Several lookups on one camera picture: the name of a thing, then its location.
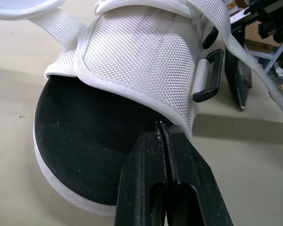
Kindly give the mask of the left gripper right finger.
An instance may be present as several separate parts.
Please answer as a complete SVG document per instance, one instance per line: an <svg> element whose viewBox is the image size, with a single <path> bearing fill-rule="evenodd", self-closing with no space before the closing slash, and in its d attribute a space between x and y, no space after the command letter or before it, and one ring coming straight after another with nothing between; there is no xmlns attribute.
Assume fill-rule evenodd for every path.
<svg viewBox="0 0 283 226"><path fill-rule="evenodd" d="M214 174L201 154L176 126L161 122L159 129L168 177L168 225L233 225Z"/></svg>

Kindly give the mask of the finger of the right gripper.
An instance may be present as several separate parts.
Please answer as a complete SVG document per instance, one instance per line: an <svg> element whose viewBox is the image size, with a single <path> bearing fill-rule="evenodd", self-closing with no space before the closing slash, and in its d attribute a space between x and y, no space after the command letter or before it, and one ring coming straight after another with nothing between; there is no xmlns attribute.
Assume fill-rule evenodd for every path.
<svg viewBox="0 0 283 226"><path fill-rule="evenodd" d="M251 69L225 49L225 75L230 92L240 110L244 110L249 90L252 88Z"/></svg>

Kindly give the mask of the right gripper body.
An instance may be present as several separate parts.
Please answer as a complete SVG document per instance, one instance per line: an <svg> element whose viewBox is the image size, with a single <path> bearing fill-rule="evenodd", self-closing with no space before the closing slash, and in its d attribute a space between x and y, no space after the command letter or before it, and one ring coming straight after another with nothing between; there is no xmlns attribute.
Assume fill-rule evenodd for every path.
<svg viewBox="0 0 283 226"><path fill-rule="evenodd" d="M231 16L231 32L260 22L258 33L262 39L273 36L277 43L283 42L283 0L249 0L247 7Z"/></svg>

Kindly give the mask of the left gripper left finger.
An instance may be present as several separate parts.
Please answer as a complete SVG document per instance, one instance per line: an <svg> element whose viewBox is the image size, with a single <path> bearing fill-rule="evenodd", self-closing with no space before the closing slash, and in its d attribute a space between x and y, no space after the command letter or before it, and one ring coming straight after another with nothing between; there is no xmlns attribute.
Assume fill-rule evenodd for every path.
<svg viewBox="0 0 283 226"><path fill-rule="evenodd" d="M116 226L162 226L166 216L167 172L158 122L142 127L125 160L118 189Z"/></svg>

